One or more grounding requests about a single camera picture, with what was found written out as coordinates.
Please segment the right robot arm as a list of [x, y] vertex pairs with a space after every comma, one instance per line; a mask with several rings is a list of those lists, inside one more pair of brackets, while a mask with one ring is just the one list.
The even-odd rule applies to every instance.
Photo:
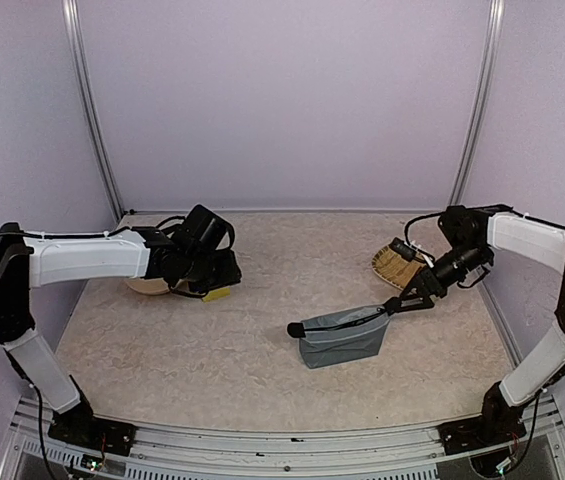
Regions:
[[565, 225], [503, 204], [453, 205], [433, 217], [449, 251], [430, 260], [383, 308], [389, 315], [430, 309], [451, 286], [503, 255], [512, 280], [498, 273], [486, 288], [524, 356], [489, 398], [502, 405], [473, 423], [474, 436], [493, 444], [512, 427], [507, 408], [527, 404], [565, 370]]

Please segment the grey zip pouch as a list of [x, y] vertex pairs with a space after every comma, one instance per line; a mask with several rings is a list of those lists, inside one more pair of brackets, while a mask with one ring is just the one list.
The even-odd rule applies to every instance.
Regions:
[[304, 364], [319, 369], [376, 356], [389, 322], [384, 307], [369, 305], [291, 322], [286, 331]]

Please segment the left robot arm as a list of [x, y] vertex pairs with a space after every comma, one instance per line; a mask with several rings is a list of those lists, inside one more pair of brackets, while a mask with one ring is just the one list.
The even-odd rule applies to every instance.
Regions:
[[57, 359], [33, 314], [37, 291], [59, 293], [92, 280], [160, 280], [175, 295], [202, 298], [240, 283], [234, 226], [198, 204], [156, 225], [112, 231], [28, 231], [0, 227], [0, 347], [83, 445], [102, 434], [76, 381]]

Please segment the yellow sponge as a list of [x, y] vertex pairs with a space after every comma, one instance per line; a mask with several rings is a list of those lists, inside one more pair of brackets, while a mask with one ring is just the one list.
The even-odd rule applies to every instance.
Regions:
[[216, 301], [222, 298], [226, 298], [231, 294], [230, 287], [221, 287], [214, 290], [209, 291], [205, 295], [201, 297], [201, 300], [205, 303]]

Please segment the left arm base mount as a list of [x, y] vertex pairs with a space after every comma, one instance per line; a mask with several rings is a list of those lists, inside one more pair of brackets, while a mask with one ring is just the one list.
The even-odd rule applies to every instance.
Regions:
[[79, 393], [79, 402], [64, 413], [53, 413], [48, 436], [104, 454], [128, 457], [135, 439], [136, 426], [96, 416], [82, 389], [73, 377], [71, 380]]

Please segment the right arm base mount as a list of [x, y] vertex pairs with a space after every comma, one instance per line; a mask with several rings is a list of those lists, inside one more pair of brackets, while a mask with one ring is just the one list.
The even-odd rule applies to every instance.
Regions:
[[503, 397], [499, 384], [494, 384], [484, 395], [481, 412], [477, 416], [447, 421], [436, 427], [446, 455], [454, 455], [512, 441], [523, 437], [526, 428], [522, 421], [522, 405], [511, 406]]

